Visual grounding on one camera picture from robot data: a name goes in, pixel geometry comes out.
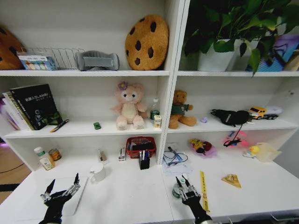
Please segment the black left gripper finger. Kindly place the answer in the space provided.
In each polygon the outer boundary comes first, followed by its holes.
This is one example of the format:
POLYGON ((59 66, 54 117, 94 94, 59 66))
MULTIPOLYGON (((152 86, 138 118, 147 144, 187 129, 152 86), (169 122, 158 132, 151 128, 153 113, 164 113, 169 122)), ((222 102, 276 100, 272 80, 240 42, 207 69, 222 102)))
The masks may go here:
POLYGON ((73 196, 74 194, 77 193, 77 191, 80 188, 80 184, 79 184, 79 174, 77 173, 75 176, 75 180, 72 186, 70 186, 64 193, 63 196, 68 196, 71 195, 73 196))
POLYGON ((47 186, 46 191, 40 195, 40 197, 43 199, 44 202, 51 199, 51 192, 53 190, 55 184, 55 179, 47 186))

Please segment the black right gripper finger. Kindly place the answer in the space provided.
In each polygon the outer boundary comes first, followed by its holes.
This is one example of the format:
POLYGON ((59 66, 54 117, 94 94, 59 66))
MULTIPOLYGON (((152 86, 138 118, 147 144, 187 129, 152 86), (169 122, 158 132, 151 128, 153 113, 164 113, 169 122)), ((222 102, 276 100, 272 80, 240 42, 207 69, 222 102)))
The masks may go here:
POLYGON ((186 201, 187 200, 187 196, 185 193, 186 178, 184 176, 181 176, 180 178, 176 176, 176 181, 177 181, 180 197, 183 201, 186 201))
POLYGON ((201 197, 201 195, 197 192, 196 188, 192 184, 190 184, 187 179, 185 179, 185 184, 187 186, 187 193, 186 193, 186 195, 188 197, 192 197, 192 196, 194 196, 194 197, 201 197))

